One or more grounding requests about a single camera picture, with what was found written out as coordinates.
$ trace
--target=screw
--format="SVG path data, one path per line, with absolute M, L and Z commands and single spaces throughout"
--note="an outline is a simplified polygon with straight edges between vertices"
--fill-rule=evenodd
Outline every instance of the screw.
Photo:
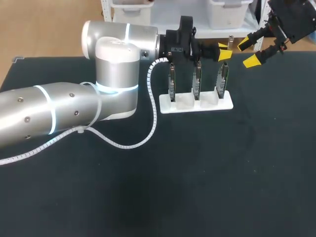
M 148 52 L 147 52 L 147 51 L 144 51 L 144 52 L 142 53 L 142 57 L 143 57 L 143 58 L 147 58 L 147 57 L 148 57 Z

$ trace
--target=white shelf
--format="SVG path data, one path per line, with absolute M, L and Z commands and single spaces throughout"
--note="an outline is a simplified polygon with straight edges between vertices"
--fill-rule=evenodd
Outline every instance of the white shelf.
M 166 30 L 177 30 L 179 28 L 182 15 L 193 17 L 194 26 L 197 28 L 197 39 L 228 38 L 229 36 L 243 38 L 259 29 L 258 22 L 249 8 L 241 28 L 210 29 L 204 0 L 156 0 L 152 8 L 151 25 L 158 28 L 159 34 L 165 34 Z

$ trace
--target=white stand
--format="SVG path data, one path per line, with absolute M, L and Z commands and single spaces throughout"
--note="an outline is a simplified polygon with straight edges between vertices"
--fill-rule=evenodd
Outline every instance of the white stand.
M 218 97 L 216 88 L 214 91 L 200 93 L 200 100 L 194 99 L 193 92 L 176 94 L 176 102 L 170 101 L 169 94 L 160 95 L 160 111 L 162 114 L 231 110 L 234 105 L 229 91 L 225 91 L 224 99 Z

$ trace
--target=robotic arm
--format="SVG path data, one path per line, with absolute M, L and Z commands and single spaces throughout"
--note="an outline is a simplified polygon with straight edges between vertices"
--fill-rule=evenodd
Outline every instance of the robotic arm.
M 270 0 L 268 4 L 271 12 L 265 27 L 248 34 L 238 48 L 244 51 L 268 32 L 276 38 L 275 45 L 270 45 L 246 59 L 243 63 L 247 68 L 264 64 L 278 51 L 283 53 L 287 50 L 288 41 L 296 43 L 316 31 L 316 10 L 308 0 Z
M 61 82 L 0 93 L 0 147 L 65 131 L 28 153 L 0 160 L 0 165 L 31 157 L 75 131 L 89 130 L 120 149 L 133 149 L 146 143 L 157 125 L 150 81 L 154 66 L 170 62 L 170 68 L 174 69 L 174 65 L 191 61 L 201 70 L 201 57 L 220 61 L 232 55 L 225 45 L 200 44 L 195 33 L 192 17 L 182 17 L 179 30 L 167 31 L 166 35 L 159 35 L 155 27 L 86 22 L 81 35 L 82 50 L 87 59 L 95 59 L 96 83 Z M 153 62 L 147 76 L 153 127 L 143 141 L 124 146 L 91 126 L 96 121 L 123 119 L 135 113 L 142 60 Z M 200 85 L 200 74 L 194 75 Z

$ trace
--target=yellow fingertip pad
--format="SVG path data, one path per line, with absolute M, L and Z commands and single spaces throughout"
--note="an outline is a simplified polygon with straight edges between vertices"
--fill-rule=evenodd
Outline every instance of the yellow fingertip pad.
M 232 57 L 232 54 L 233 54 L 232 50 L 220 49 L 219 51 L 220 53 L 219 53 L 218 61 L 229 59 Z
M 222 43 L 218 43 L 218 46 L 222 47 L 222 48 L 227 48 L 228 47 L 228 45 L 225 45 L 225 44 L 222 44 Z
M 257 58 L 257 56 L 254 54 L 252 55 L 250 58 L 247 58 L 243 64 L 245 65 L 246 68 L 251 68 L 254 66 L 258 66 L 261 65 L 259 59 Z
M 246 38 L 244 38 L 242 40 L 242 42 L 240 42 L 240 44 L 238 45 L 238 49 L 241 51 L 241 49 L 239 48 L 239 46 L 242 44 L 242 43 L 245 43 L 247 40 L 249 40 L 248 36 L 246 36 Z

